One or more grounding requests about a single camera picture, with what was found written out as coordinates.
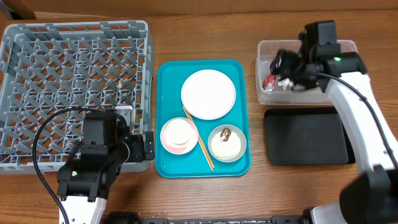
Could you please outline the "white tissue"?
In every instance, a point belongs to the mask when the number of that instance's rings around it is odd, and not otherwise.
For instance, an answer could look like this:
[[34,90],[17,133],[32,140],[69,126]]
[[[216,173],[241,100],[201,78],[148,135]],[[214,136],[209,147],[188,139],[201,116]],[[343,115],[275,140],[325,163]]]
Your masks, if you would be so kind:
[[277,84],[278,87],[283,91],[291,91],[294,87],[294,83],[289,78],[279,80]]

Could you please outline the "red snack wrapper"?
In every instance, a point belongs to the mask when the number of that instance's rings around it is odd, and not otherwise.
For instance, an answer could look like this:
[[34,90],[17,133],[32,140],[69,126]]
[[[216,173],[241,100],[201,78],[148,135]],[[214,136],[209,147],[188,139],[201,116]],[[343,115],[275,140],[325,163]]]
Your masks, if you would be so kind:
[[274,89],[275,83],[277,80],[277,76],[271,73],[268,73],[265,79],[262,82],[262,87],[265,91],[272,91]]

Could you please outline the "grey bowl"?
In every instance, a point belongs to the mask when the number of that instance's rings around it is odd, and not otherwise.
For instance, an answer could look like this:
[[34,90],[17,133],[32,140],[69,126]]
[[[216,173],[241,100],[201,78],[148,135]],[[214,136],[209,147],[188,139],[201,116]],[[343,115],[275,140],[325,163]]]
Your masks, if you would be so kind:
[[[235,157],[234,159],[231,159],[231,160],[227,160],[227,161],[219,160],[218,158],[216,158],[216,157],[214,156],[213,152],[211,151],[211,146],[210,146],[210,142],[211,142],[212,138],[213,138],[213,137],[216,135],[216,133],[218,133],[219,131],[222,132],[222,130],[223,130],[224,128],[229,128],[229,129],[231,130],[231,132],[235,132],[235,133],[239,136],[239,138],[240,138],[240,140],[241,140],[241,151],[239,152],[239,154],[237,155],[237,157]],[[243,134],[243,132],[242,132],[239,128],[237,128],[237,127],[235,127],[235,126],[233,126],[233,125],[230,125],[230,124],[224,124],[224,125],[221,125],[221,126],[216,127],[214,130],[212,130],[212,132],[210,133],[210,135],[209,135],[209,137],[208,137],[208,149],[209,149],[210,154],[211,154],[215,159],[217,159],[218,161],[221,161],[221,162],[236,162],[237,160],[239,160],[239,159],[244,155],[244,153],[246,152],[246,148],[247,148],[247,142],[246,142],[246,137],[245,137],[245,135]]]

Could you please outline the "brown food piece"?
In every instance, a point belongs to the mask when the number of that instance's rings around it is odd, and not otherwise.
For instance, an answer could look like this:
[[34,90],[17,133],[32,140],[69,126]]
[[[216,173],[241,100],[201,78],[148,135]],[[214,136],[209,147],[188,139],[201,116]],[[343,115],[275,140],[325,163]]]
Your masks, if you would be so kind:
[[231,130],[229,128],[224,128],[220,133],[221,141],[228,141],[230,135],[231,135]]

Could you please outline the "white cup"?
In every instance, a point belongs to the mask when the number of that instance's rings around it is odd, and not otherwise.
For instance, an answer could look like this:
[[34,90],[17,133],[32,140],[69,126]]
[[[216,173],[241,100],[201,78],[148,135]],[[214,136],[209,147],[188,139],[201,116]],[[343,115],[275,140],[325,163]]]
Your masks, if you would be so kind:
[[192,127],[186,120],[182,118],[170,120],[165,128],[166,140],[175,145],[187,143],[192,134]]

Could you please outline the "white rice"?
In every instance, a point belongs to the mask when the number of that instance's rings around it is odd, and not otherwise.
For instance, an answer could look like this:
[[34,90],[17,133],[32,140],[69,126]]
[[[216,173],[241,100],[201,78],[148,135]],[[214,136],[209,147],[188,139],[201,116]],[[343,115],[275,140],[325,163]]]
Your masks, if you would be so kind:
[[211,151],[219,160],[227,161],[234,159],[241,151],[241,140],[239,136],[235,132],[231,132],[228,141],[221,141],[220,133],[221,131],[216,133],[212,138],[210,142]]

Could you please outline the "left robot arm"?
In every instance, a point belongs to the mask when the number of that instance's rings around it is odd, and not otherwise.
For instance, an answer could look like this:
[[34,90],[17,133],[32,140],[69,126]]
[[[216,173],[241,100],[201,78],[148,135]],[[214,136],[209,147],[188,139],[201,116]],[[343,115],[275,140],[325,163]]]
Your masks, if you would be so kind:
[[100,223],[118,175],[143,172],[154,157],[154,133],[140,129],[132,106],[87,113],[81,141],[58,170],[59,222]]

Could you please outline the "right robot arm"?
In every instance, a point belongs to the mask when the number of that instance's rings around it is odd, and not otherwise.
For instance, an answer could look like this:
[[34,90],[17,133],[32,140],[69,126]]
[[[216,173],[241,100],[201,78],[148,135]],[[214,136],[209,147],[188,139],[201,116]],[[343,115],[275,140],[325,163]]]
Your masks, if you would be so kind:
[[334,21],[307,24],[297,53],[279,50],[271,74],[306,90],[319,86],[339,114],[358,178],[339,201],[304,210],[301,223],[397,223],[397,140],[376,102],[357,52],[342,52]]

